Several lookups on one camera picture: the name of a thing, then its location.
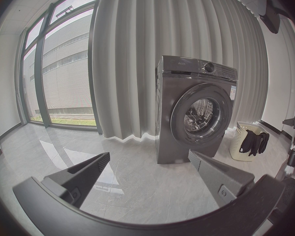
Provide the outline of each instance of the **washing machine door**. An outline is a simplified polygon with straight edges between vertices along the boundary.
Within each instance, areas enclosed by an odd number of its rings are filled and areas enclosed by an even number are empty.
[[[188,148],[207,147],[221,138],[232,117],[227,92],[211,83],[196,85],[177,101],[170,120],[176,141]]]

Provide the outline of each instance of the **marble floor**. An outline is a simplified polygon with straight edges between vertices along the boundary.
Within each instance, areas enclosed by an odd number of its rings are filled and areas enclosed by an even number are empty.
[[[290,141],[265,129],[270,133],[268,146],[254,161],[231,158],[231,131],[226,132],[214,158],[253,173],[255,182],[264,174],[275,176],[287,158]],[[191,163],[158,165],[155,141],[149,138],[124,142],[106,139],[97,132],[27,124],[8,134],[1,141],[1,149],[0,197],[32,235],[42,234],[21,209],[12,187],[30,176],[41,181],[46,175],[103,152],[110,152],[111,160],[80,208],[87,213],[120,222],[157,224],[218,209]]]

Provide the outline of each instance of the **front-load washing machine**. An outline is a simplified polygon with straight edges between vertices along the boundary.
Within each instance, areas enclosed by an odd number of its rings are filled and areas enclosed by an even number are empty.
[[[232,117],[237,70],[162,56],[155,73],[157,163],[189,162],[189,149],[213,157]]]

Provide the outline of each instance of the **door glass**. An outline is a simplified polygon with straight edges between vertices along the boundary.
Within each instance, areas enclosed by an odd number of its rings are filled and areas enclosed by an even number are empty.
[[[28,33],[25,49],[32,43],[32,41],[38,36],[41,24],[43,23],[44,18],[39,20],[39,22],[31,29]]]
[[[96,125],[87,65],[92,12],[69,19],[45,37],[42,78],[52,123]]]
[[[66,12],[74,10],[74,9],[76,9],[84,4],[87,4],[88,2],[92,2],[92,1],[94,1],[94,0],[65,0],[65,1],[63,1],[61,4],[56,6],[50,23],[52,24],[58,18],[61,18],[63,15],[65,15]]]
[[[211,98],[199,99],[187,110],[184,127],[191,136],[206,136],[214,131],[220,122],[220,105]]]
[[[23,59],[23,89],[27,112],[31,120],[43,121],[38,108],[35,79],[34,79],[34,59],[36,45],[34,45]]]

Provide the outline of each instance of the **window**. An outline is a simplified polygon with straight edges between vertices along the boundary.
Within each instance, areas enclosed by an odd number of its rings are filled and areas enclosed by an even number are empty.
[[[25,45],[25,49],[33,42],[33,40],[38,36],[39,34],[39,30],[40,27],[43,23],[44,18],[42,18],[41,20],[39,20],[39,22],[33,27],[33,29],[31,29],[31,31],[29,32],[28,36],[27,36],[27,40],[26,40],[26,45]]]
[[[41,116],[37,113],[38,102],[36,98],[35,83],[34,80],[34,69],[30,67],[35,59],[36,45],[34,45],[24,56],[23,59],[23,89],[25,96],[25,103],[27,112],[31,120],[42,121]]]
[[[52,15],[50,23],[52,24],[54,21],[56,21],[58,18],[65,15],[66,12],[69,12],[70,10],[76,9],[84,4],[87,4],[88,2],[92,2],[94,0],[65,0],[58,6],[56,6],[55,11]]]
[[[86,39],[92,11],[63,22],[45,36],[42,79],[52,123],[96,125],[90,98]]]

